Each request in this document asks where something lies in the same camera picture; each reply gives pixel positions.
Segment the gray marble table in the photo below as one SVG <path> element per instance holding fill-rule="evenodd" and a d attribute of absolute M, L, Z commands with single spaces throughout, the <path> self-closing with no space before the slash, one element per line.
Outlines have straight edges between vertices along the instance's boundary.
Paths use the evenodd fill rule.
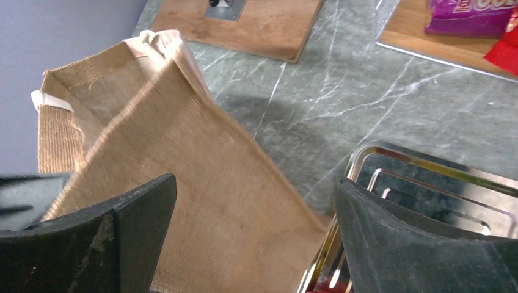
<path fill-rule="evenodd" d="M 150 0 L 136 31 L 159 5 Z M 317 211 L 366 140 L 518 179 L 518 84 L 375 45 L 373 5 L 324 0 L 298 64 L 189 46 L 216 102 Z"/>

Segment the metal tray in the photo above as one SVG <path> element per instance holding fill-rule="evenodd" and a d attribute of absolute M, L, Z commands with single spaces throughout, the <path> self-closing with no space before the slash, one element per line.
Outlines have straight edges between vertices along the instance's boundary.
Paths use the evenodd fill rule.
<path fill-rule="evenodd" d="M 386 200 L 485 235 L 518 239 L 518 182 L 385 142 L 363 143 L 345 175 Z M 351 287 L 334 219 L 297 293 L 330 278 Z"/>

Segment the wooden board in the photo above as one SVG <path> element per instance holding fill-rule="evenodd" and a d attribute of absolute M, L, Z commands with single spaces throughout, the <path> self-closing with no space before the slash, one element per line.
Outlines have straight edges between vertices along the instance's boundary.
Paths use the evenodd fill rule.
<path fill-rule="evenodd" d="M 484 59 L 497 40 L 428 35 L 430 15 L 422 0 L 401 0 L 379 42 L 476 70 L 518 79 Z"/>
<path fill-rule="evenodd" d="M 206 18 L 208 0 L 164 0 L 152 29 L 296 63 L 322 0 L 247 0 L 237 21 Z"/>

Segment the brown bag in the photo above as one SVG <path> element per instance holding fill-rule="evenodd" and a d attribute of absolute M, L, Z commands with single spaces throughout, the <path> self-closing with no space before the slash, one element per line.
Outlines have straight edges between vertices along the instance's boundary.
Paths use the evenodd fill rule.
<path fill-rule="evenodd" d="M 76 172 L 45 219 L 171 172 L 178 199 L 152 289 L 296 292 L 327 222 L 212 101 L 177 31 L 46 71 L 33 101 L 40 172 Z"/>

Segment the jute tote bag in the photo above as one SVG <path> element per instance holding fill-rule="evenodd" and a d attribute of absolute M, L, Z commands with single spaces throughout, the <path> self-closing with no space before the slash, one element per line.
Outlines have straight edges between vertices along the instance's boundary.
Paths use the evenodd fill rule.
<path fill-rule="evenodd" d="M 296 291 L 328 222 L 212 101 L 177 31 L 48 70 L 32 98 L 40 172 L 75 172 L 45 220 L 171 172 L 178 198 L 153 290 Z"/>

